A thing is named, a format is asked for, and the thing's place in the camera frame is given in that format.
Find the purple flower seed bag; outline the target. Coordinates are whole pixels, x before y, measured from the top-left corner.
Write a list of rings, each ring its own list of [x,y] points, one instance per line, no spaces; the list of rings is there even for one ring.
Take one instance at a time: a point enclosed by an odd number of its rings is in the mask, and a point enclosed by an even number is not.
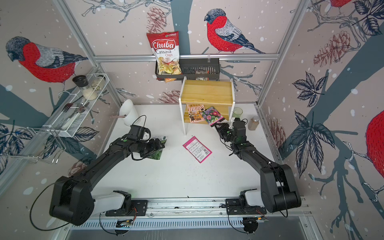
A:
[[[214,127],[217,123],[225,120],[224,116],[213,106],[203,110],[202,116],[210,127]]]

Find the green leaf seed bag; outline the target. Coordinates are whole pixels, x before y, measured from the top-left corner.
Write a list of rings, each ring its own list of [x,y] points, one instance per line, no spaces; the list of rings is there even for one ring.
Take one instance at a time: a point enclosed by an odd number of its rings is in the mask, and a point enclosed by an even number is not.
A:
[[[159,139],[160,145],[156,143],[156,139]],[[166,142],[168,140],[167,136],[153,136],[151,140],[154,140],[155,147],[157,147],[157,150],[154,151],[151,155],[148,156],[148,159],[152,160],[160,160],[162,156],[162,152],[165,148]]]

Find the orange shop seed bag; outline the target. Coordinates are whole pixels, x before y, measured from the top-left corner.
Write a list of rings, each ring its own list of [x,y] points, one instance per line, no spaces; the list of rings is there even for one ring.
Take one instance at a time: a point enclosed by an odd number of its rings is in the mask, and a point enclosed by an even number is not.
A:
[[[203,111],[205,106],[202,104],[187,104],[187,111],[190,123],[199,123],[204,122]]]

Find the pink flower seed bag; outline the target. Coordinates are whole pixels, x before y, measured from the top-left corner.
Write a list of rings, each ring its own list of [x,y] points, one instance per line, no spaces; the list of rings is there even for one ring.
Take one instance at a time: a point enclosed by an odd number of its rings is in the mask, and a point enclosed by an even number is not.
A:
[[[183,147],[200,164],[203,163],[212,154],[212,151],[209,150],[205,145],[203,145],[195,136],[193,136],[186,143],[184,143]]]

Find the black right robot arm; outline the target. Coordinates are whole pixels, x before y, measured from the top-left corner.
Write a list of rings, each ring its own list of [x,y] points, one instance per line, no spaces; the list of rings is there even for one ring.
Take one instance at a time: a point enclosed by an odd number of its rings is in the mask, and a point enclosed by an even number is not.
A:
[[[262,206],[268,212],[287,211],[302,205],[291,167],[279,165],[260,153],[247,140],[244,121],[236,118],[231,128],[228,123],[214,124],[214,128],[221,140],[230,143],[232,153],[259,173]]]

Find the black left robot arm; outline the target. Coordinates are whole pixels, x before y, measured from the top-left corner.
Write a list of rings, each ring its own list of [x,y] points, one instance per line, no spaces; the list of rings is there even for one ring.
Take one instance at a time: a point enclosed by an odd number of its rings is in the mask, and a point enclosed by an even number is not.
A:
[[[129,215],[134,212],[131,194],[115,190],[108,195],[93,196],[92,191],[110,170],[134,153],[138,153],[139,159],[143,160],[165,147],[157,138],[144,139],[150,134],[147,128],[131,125],[128,134],[112,142],[85,169],[71,177],[59,178],[54,184],[50,216],[80,226],[94,214],[111,211]]]

